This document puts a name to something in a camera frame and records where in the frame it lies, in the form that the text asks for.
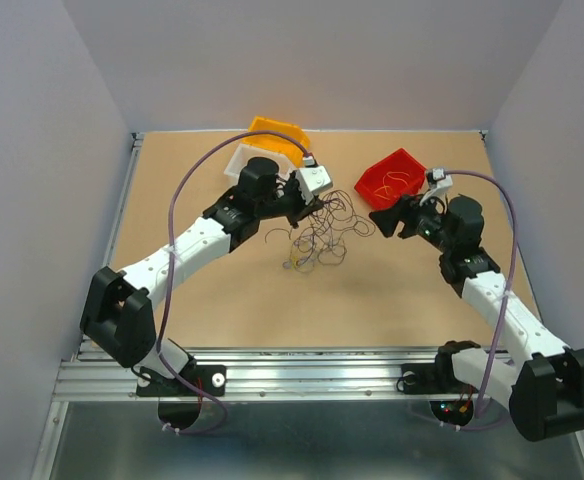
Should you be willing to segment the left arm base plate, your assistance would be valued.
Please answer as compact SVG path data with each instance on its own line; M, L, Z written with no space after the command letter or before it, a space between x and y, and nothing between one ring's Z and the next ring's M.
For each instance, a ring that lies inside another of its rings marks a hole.
M186 366L180 375L200 390L215 397L225 394L226 367L224 365ZM183 385L177 379L165 378L150 369L138 370L136 395L142 398L193 397L197 393Z

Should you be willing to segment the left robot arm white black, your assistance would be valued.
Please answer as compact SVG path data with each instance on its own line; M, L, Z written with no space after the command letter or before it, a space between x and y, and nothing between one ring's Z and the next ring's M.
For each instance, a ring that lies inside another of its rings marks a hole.
M205 209L180 235L144 259L115 271L108 266L92 277L80 329L120 366L158 374L171 393L187 392L194 382L193 358L157 327L157 306L198 270L232 253L254 236L262 221L284 218L292 227L320 210L320 196L332 179L313 157L280 179L278 164L254 157L237 183Z

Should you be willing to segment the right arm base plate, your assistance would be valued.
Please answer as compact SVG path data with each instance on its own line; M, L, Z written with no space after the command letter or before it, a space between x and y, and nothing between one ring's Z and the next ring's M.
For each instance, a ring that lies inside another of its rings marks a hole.
M429 363L404 363L396 381L397 390L406 395L459 395L482 385L485 365L453 365L451 358Z

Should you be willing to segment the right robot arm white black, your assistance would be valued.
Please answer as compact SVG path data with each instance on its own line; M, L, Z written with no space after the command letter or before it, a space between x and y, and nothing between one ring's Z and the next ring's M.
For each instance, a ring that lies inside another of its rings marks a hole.
M456 196L438 201L404 195L370 213L384 237L423 238L440 251L445 282L498 336L511 361L498 361L473 341L448 341L432 363L406 364L399 390L407 395L453 394L472 386L506 408L517 431L540 441L584 430L584 349L552 334L509 289L481 245L479 202Z

